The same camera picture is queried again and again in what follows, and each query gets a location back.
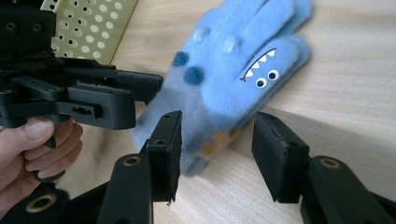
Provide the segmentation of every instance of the blue fleece glove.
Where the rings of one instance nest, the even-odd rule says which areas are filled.
[[[159,118],[181,110],[182,174],[198,174],[309,57],[291,35],[307,0],[226,0],[198,21],[157,96],[132,130],[141,148]]]

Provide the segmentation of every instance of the glove finger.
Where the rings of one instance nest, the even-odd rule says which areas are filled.
[[[285,26],[276,34],[276,37],[282,35],[292,35],[300,26],[309,19],[312,14],[312,5],[310,0],[294,0],[294,16],[286,23]]]

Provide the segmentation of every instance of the pegboard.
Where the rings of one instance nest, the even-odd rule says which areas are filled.
[[[56,57],[95,59],[110,64],[137,0],[45,0],[57,13]]]

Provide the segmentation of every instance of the wooden surface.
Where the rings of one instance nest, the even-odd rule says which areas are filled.
[[[221,0],[140,0],[113,64],[166,75],[193,25]],[[371,191],[396,201],[396,1],[318,0],[299,35],[309,63],[262,109],[311,146],[344,161]],[[145,107],[137,104],[138,114]],[[181,177],[177,200],[156,203],[155,223],[301,223],[298,204],[273,203],[250,152],[252,122],[195,178]],[[58,186],[72,197],[109,179],[134,153],[129,131],[85,127],[84,150]]]

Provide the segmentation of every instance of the screw hole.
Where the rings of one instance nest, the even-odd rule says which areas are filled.
[[[0,91],[0,95],[7,95],[12,93],[12,91]]]
[[[327,159],[327,158],[321,159],[321,160],[320,160],[320,163],[321,163],[323,166],[325,166],[325,167],[327,167],[327,168],[331,168],[331,169],[337,169],[337,168],[340,167],[340,163],[338,163],[337,161],[334,161],[334,160],[332,160],[332,159]]]
[[[29,213],[38,213],[51,207],[55,202],[55,194],[45,194],[28,203],[26,206],[26,211]]]
[[[293,147],[297,147],[297,146],[299,146],[297,143],[295,143],[295,142],[289,142],[289,145],[291,145],[291,146],[293,146]]]
[[[155,141],[154,143],[157,144],[157,145],[160,145],[160,146],[163,146],[163,145],[166,144],[166,142],[163,141],[163,140],[157,140],[157,141]]]
[[[132,157],[128,157],[125,160],[123,160],[123,164],[125,166],[134,166],[139,164],[142,161],[142,159],[140,159],[140,157],[137,156],[132,156]]]

